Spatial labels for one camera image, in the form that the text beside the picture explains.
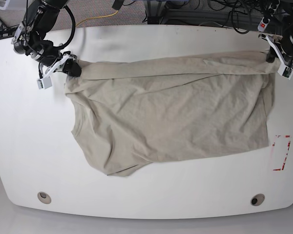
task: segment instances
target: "round hole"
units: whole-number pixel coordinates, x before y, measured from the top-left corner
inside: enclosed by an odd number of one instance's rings
[[[44,204],[50,204],[51,203],[51,197],[48,194],[44,193],[44,192],[39,192],[37,194],[37,197],[38,197],[39,201],[41,201]]]
[[[252,199],[252,205],[255,205],[258,202],[257,198]]]
[[[252,206],[260,206],[265,200],[265,196],[263,194],[257,194],[251,199]]]
[[[47,198],[47,195],[46,195],[45,193],[40,193],[40,196],[41,196],[42,198],[44,198],[44,199]]]

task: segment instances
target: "white tabletop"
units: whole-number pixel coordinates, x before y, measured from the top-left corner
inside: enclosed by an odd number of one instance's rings
[[[70,31],[48,34],[55,45]],[[109,26],[77,29],[68,49],[82,60],[143,59],[263,50],[258,33],[196,26]],[[77,215],[174,219],[239,215],[293,203],[293,78],[276,77],[267,123],[270,147],[239,155],[153,163],[125,178],[91,168],[74,137],[74,109],[64,74],[38,90],[38,63],[0,41],[0,176],[16,205]],[[281,168],[291,147],[284,170]],[[37,199],[46,192],[51,204]],[[251,198],[264,194],[262,205]]]

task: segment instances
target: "wrinkled cloth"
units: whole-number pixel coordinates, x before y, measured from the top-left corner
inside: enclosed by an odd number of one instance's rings
[[[279,63],[262,52],[87,63],[65,85],[72,134],[88,163],[114,176],[267,147]]]

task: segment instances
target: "yellow cable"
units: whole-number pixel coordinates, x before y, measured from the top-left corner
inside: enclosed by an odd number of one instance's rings
[[[80,21],[78,24],[76,24],[76,27],[78,27],[79,25],[81,25],[83,22],[86,22],[88,20],[94,20],[94,19],[100,19],[100,18],[106,18],[106,17],[110,17],[110,16],[114,16],[117,14],[118,11],[116,11],[115,13],[108,15],[108,16],[96,16],[96,17],[91,17],[91,18],[87,18],[84,19],[83,21]]]

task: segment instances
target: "white table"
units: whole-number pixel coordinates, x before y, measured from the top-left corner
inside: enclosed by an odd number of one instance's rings
[[[48,34],[55,45],[70,31]],[[82,60],[143,59],[241,50],[262,50],[258,33],[196,26],[136,25],[78,29],[69,48]],[[268,120],[270,147],[239,155],[153,163],[129,177],[91,168],[70,133],[74,109],[63,94],[64,74],[38,90],[38,63],[0,41],[0,176],[16,205],[76,215],[176,219],[239,215],[293,203],[293,78],[276,77],[275,105]],[[284,138],[291,147],[284,170]],[[46,192],[51,204],[43,204]],[[262,205],[251,198],[264,194]]]

